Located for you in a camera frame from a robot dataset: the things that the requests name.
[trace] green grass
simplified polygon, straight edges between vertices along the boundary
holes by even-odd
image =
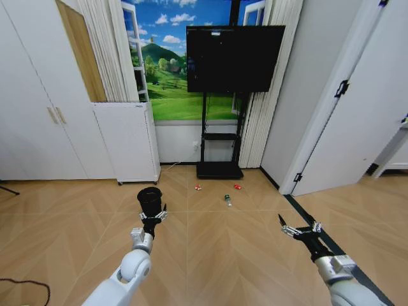
[[[187,92],[186,76],[167,71],[158,71],[156,76],[160,84],[148,83],[147,86],[154,120],[201,120],[203,94]],[[237,115],[231,113],[232,95],[208,94],[207,107],[209,120],[237,118]]]

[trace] door frame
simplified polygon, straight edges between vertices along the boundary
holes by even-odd
[[[360,57],[374,32],[387,1],[364,0],[358,10],[347,35],[346,42],[337,58],[331,75],[317,102],[316,109],[299,143],[286,176],[280,185],[279,193],[291,194],[296,186],[294,178],[303,172],[320,136],[340,98],[334,98],[339,84],[349,80]]]

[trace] landscape mural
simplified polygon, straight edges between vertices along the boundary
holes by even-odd
[[[203,95],[187,92],[186,26],[227,26],[231,1],[126,0],[125,2],[135,5],[136,8],[154,120],[201,120]],[[133,66],[139,66],[131,14],[124,12],[124,19]],[[232,94],[209,93],[207,106],[209,106],[207,119],[237,118],[236,112],[233,112]]]

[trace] white door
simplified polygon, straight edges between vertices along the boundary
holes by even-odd
[[[89,179],[114,178],[55,0],[3,0]]]
[[[0,139],[2,163],[16,168],[0,179],[84,179],[82,168],[55,110],[3,6],[0,5]]]
[[[358,182],[408,112],[408,1],[384,8],[293,195]]]

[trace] tv stand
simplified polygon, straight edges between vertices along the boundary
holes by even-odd
[[[248,105],[248,95],[243,98],[237,122],[237,132],[233,133],[206,133],[205,121],[207,116],[207,93],[203,93],[203,113],[201,116],[201,159],[197,164],[199,179],[240,179],[244,176],[238,162],[241,149],[241,127]],[[205,161],[205,140],[233,140],[234,149],[231,161]]]

